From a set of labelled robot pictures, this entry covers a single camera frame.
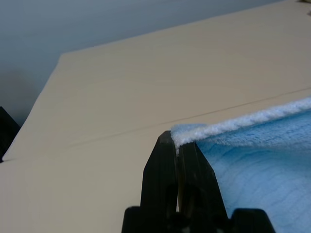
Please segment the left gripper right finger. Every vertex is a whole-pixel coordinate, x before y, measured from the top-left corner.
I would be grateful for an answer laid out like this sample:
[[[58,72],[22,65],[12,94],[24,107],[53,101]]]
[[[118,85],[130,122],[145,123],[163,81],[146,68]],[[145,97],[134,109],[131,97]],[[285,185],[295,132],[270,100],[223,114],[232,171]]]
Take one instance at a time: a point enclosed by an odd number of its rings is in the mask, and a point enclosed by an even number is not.
[[[203,209],[209,214],[225,214],[225,206],[213,168],[196,143],[187,143],[178,153],[179,207],[192,214]]]

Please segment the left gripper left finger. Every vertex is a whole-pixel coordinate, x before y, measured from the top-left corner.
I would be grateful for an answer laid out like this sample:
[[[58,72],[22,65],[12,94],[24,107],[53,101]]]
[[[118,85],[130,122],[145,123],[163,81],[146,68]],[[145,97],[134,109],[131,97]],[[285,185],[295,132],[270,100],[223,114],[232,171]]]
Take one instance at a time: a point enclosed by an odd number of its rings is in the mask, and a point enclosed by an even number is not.
[[[173,214],[177,207],[178,181],[175,146],[170,131],[162,133],[143,171],[140,205]]]

